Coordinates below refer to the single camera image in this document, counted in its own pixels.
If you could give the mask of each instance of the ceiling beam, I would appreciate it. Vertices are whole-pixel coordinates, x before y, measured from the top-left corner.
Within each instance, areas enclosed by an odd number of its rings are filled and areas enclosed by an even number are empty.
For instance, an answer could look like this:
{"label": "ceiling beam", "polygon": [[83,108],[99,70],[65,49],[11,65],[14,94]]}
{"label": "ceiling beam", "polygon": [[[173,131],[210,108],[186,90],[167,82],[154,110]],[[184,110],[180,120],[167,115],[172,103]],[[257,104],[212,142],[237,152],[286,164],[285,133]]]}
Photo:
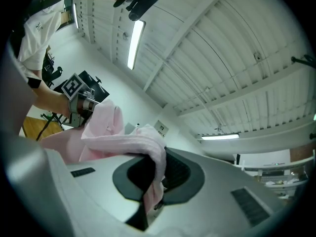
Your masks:
{"label": "ceiling beam", "polygon": [[111,32],[111,47],[110,47],[110,61],[114,63],[117,59],[117,43],[119,34],[119,21],[120,21],[121,8],[116,7],[113,9],[113,16],[111,20],[112,32]]}
{"label": "ceiling beam", "polygon": [[93,34],[93,0],[87,0],[88,42],[95,43]]}
{"label": "ceiling beam", "polygon": [[[251,131],[251,132],[242,132],[239,134],[239,139],[236,139],[236,140],[241,141],[245,139],[263,138],[263,137],[269,137],[269,136],[273,136],[277,134],[283,134],[283,133],[295,131],[302,127],[306,127],[310,124],[313,124],[313,116],[314,115],[307,115],[303,118],[294,120],[292,122],[288,122],[286,124],[278,125],[278,126],[267,128],[267,129]],[[196,135],[195,138],[197,140],[202,141],[203,143],[213,142],[212,140],[203,140],[201,135]]]}
{"label": "ceiling beam", "polygon": [[[268,90],[272,84],[274,84],[275,82],[286,78],[287,76],[291,75],[292,73],[300,70],[300,69],[311,69],[310,67],[304,65],[304,64],[300,64],[300,63],[294,63],[290,66],[288,66],[286,69],[283,69],[281,71],[279,71],[278,73],[263,79],[251,86],[248,86],[246,88],[243,88],[239,91],[235,91],[232,94],[226,95],[224,97],[221,97],[219,99],[216,99],[212,102],[209,102],[207,104],[205,104],[206,108],[208,108],[209,110],[213,110],[213,109],[217,109],[220,108],[221,106],[224,105],[228,105],[231,104],[233,102],[236,101],[240,101],[243,100],[251,95],[254,95],[256,93],[258,93],[258,91],[266,91]],[[194,108],[191,108],[189,110],[180,112],[178,114],[179,117],[187,117],[188,115],[197,113],[197,112],[201,112],[203,111],[205,108],[203,105],[199,105],[196,106]]]}
{"label": "ceiling beam", "polygon": [[[310,101],[307,101],[306,103],[304,103],[303,105],[301,105],[301,106],[297,106],[297,107],[293,107],[293,108],[291,108],[291,109],[288,109],[288,110],[285,110],[285,111],[283,111],[283,112],[281,112],[281,113],[279,113],[279,114],[274,114],[274,115],[271,115],[271,116],[268,116],[268,117],[263,117],[263,118],[254,118],[254,119],[252,119],[251,121],[247,121],[247,122],[241,122],[241,123],[236,123],[236,122],[233,122],[233,123],[231,123],[230,124],[230,126],[232,126],[232,125],[249,125],[249,124],[252,124],[253,122],[257,122],[257,121],[263,121],[263,122],[265,122],[265,121],[268,121],[268,120],[270,120],[270,119],[272,119],[272,118],[276,118],[276,117],[278,117],[278,116],[280,116],[280,115],[287,115],[287,114],[289,114],[291,111],[295,111],[295,110],[298,110],[298,109],[300,109],[300,108],[302,108],[302,107],[306,107],[308,104],[311,104],[311,105],[313,105],[314,103],[316,103],[316,98],[315,99],[312,99],[312,100],[310,100]],[[294,120],[290,120],[289,122],[287,122],[287,123],[293,123],[293,122],[296,122],[297,121],[297,119],[294,119]],[[279,126],[283,126],[284,124],[282,123],[282,122],[279,122],[279,123],[277,123],[277,124],[274,124],[274,126],[271,126],[272,128],[274,128],[274,127],[279,127]],[[255,132],[255,131],[262,131],[262,130],[266,130],[266,129],[268,129],[267,127],[263,127],[263,129],[258,129],[258,130],[250,130],[250,132],[243,132],[243,131],[239,131],[238,133],[241,133],[241,134],[249,134],[249,133],[252,133],[252,132]],[[199,134],[203,134],[203,135],[213,135],[212,133],[210,134],[210,133],[201,133],[201,132],[199,132]],[[196,136],[196,138],[197,139],[199,139],[199,140],[202,140],[202,138],[201,138],[201,136],[202,135],[197,135]]]}
{"label": "ceiling beam", "polygon": [[147,50],[150,51],[151,53],[153,53],[160,61],[162,61],[162,63],[167,66],[171,72],[173,72],[182,82],[183,84],[192,91],[192,93],[195,95],[195,98],[197,98],[200,101],[201,106],[204,106],[204,108],[211,114],[211,116],[213,117],[213,119],[216,122],[216,126],[219,127],[221,125],[220,121],[218,120],[218,118],[216,117],[216,115],[212,112],[209,111],[206,106],[205,103],[203,101],[203,99],[201,99],[201,97],[197,94],[197,92],[195,91],[195,89],[191,86],[190,81],[192,81],[192,79],[187,75],[187,74],[183,74],[181,73],[179,70],[181,70],[180,66],[177,64],[176,61],[173,60],[169,60],[169,62],[164,61],[158,54],[156,54],[155,52],[155,48],[153,48],[152,46],[146,45]]}
{"label": "ceiling beam", "polygon": [[[214,6],[218,0],[203,0],[198,7],[193,10],[188,19],[182,24],[179,31],[176,33],[171,43],[168,45],[168,48],[162,55],[163,60],[167,60],[174,52],[174,50],[178,47],[178,45],[182,42],[182,40],[186,37],[191,28],[205,15],[207,11]],[[154,70],[150,74],[146,85],[144,87],[144,91],[146,91],[151,83],[154,81],[155,77],[158,75],[163,66],[163,60],[160,60],[155,66]]]}

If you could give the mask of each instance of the pink towel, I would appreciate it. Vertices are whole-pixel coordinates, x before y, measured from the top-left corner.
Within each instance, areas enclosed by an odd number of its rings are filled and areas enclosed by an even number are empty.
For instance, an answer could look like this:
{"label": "pink towel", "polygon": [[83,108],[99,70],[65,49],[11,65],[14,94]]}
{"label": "pink towel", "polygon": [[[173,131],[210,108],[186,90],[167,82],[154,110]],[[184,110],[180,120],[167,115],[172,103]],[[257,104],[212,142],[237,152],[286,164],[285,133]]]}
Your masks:
{"label": "pink towel", "polygon": [[125,153],[149,155],[156,164],[155,178],[144,195],[149,212],[162,199],[166,168],[165,142],[150,125],[124,135],[121,109],[111,100],[98,104],[85,127],[73,128],[41,140],[44,148],[58,151],[65,163],[95,160]]}

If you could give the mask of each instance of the white wall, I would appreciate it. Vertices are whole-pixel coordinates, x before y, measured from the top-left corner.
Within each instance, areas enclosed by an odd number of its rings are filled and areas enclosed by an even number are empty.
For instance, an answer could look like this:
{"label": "white wall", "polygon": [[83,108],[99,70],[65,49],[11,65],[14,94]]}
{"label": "white wall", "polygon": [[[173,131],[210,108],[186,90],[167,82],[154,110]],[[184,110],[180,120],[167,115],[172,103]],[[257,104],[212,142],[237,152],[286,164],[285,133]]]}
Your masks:
{"label": "white wall", "polygon": [[152,100],[139,86],[137,86],[118,67],[107,60],[94,45],[90,45],[78,34],[55,36],[51,45],[51,54],[55,57],[54,67],[62,67],[60,78],[53,81],[55,86],[68,79],[73,73],[86,70],[92,77],[97,76],[101,85],[106,89],[115,104],[121,107],[124,123],[128,122],[141,126],[149,123],[154,126],[157,120],[165,124],[169,131],[165,136],[168,147],[201,154],[201,144],[188,132],[171,107],[164,109]]}
{"label": "white wall", "polygon": [[188,128],[177,117],[171,105],[167,104],[161,113],[151,122],[151,125],[154,126],[158,120],[169,129],[164,137],[168,147],[199,155],[205,154],[200,142],[189,133]]}
{"label": "white wall", "polygon": [[25,133],[24,133],[24,131],[23,131],[22,128],[21,128],[21,130],[20,130],[20,132],[19,132],[19,136],[20,136],[20,137],[25,137]]}
{"label": "white wall", "polygon": [[207,156],[220,159],[220,160],[236,160],[235,155],[233,154],[223,154],[223,153],[206,153]]}
{"label": "white wall", "polygon": [[43,113],[46,114],[46,112],[47,111],[39,109],[39,108],[35,107],[34,105],[32,105],[32,107],[30,108],[27,116],[31,117],[31,118],[36,118],[36,119],[44,119],[44,118],[41,117],[41,115]]}
{"label": "white wall", "polygon": [[290,150],[282,150],[261,154],[242,154],[240,155],[239,164],[242,165],[245,161],[245,165],[273,165],[275,163],[291,163]]}
{"label": "white wall", "polygon": [[76,39],[81,35],[82,33],[78,32],[75,23],[63,27],[49,40],[51,52],[54,53],[55,51],[58,51],[64,44],[69,43],[71,40]]}

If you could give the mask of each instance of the black vent slot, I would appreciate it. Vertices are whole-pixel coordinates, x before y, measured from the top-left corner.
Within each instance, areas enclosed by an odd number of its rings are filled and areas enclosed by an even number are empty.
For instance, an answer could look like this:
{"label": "black vent slot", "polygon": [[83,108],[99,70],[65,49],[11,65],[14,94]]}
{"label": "black vent slot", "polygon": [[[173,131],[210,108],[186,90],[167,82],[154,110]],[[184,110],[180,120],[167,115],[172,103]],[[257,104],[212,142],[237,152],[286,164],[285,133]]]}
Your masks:
{"label": "black vent slot", "polygon": [[145,156],[128,169],[127,176],[133,184],[145,193],[155,177],[155,168],[154,161],[149,156]]}
{"label": "black vent slot", "polygon": [[167,188],[165,193],[185,183],[191,174],[190,168],[172,155],[167,154],[166,161],[165,179],[162,181]]}
{"label": "black vent slot", "polygon": [[90,174],[94,171],[95,171],[94,168],[83,168],[83,169],[71,171],[70,173],[73,175],[73,177],[79,177],[79,176],[83,176],[86,174]]}
{"label": "black vent slot", "polygon": [[252,227],[269,218],[269,214],[245,188],[233,191],[232,195],[239,204]]}

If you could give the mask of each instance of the black bracket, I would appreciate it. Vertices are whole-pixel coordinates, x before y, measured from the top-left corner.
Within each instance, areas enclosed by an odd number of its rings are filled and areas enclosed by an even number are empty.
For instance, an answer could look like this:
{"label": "black bracket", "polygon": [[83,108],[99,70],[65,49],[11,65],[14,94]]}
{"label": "black bracket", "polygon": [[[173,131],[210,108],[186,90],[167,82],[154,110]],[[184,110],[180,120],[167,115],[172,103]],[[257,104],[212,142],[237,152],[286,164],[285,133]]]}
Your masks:
{"label": "black bracket", "polygon": [[97,83],[99,83],[99,82],[102,83],[98,77],[95,77],[95,78],[97,78]]}
{"label": "black bracket", "polygon": [[307,54],[304,55],[304,58],[306,59],[306,61],[297,59],[294,56],[292,56],[291,61],[293,63],[298,62],[298,63],[304,64],[304,65],[307,65],[307,66],[310,66],[310,67],[316,69],[316,60],[314,58],[312,58],[311,56],[309,56]]}
{"label": "black bracket", "polygon": [[315,139],[315,138],[316,138],[316,133],[311,133],[311,134],[310,134],[310,139],[313,140],[313,139]]}

